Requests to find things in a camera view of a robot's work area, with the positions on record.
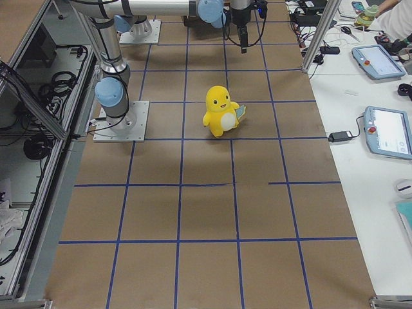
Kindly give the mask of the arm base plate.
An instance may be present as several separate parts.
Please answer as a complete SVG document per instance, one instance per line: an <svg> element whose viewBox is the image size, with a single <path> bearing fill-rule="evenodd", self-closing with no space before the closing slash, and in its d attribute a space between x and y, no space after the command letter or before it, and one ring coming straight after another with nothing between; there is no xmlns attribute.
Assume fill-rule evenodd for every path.
<svg viewBox="0 0 412 309"><path fill-rule="evenodd" d="M121 34L119 42L121 45L158 44L161 23L158 19L136 23L128 32Z"/></svg>
<svg viewBox="0 0 412 309"><path fill-rule="evenodd" d="M124 118L107 118L103 108L99 117L104 118L97 122L94 131L94 142L143 142L149 114L149 101L132 101L129 111Z"/></svg>

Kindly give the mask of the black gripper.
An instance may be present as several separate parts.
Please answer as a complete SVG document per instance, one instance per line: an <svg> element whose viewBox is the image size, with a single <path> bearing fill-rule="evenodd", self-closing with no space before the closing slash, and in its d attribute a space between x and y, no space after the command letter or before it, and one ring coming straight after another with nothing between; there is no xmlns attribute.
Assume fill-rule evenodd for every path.
<svg viewBox="0 0 412 309"><path fill-rule="evenodd" d="M233 7L230 8L232 22L237 26L241 53L246 53L248 48L247 24L251 19L251 9L251 6L243 8L241 10Z"/></svg>

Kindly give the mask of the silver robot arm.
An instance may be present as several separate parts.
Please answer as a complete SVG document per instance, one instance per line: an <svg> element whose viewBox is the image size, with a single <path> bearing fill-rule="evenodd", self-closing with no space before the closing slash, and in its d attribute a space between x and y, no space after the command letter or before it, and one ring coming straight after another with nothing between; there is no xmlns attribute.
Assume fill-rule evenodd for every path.
<svg viewBox="0 0 412 309"><path fill-rule="evenodd" d="M134 37L147 37L153 31L146 15L124 16L116 15L114 17L115 28L117 32L131 32Z"/></svg>
<svg viewBox="0 0 412 309"><path fill-rule="evenodd" d="M130 18L147 15L200 17L210 24L223 26L224 1L71 1L72 7L86 19L84 29L95 53L101 56L100 67L106 75L129 76L130 69L120 50L115 16Z"/></svg>

